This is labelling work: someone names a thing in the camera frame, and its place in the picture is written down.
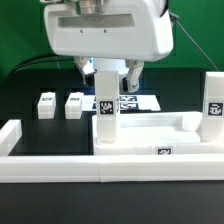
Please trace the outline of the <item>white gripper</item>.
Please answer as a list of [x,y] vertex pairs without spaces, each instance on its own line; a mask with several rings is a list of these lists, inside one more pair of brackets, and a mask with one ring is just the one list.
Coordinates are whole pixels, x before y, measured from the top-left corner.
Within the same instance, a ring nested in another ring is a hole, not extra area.
[[48,4],[44,21],[52,50],[75,56],[83,83],[94,85],[91,57],[127,59],[124,92],[139,89],[143,61],[157,61],[173,49],[167,0],[103,0],[101,13],[81,13],[79,2]]

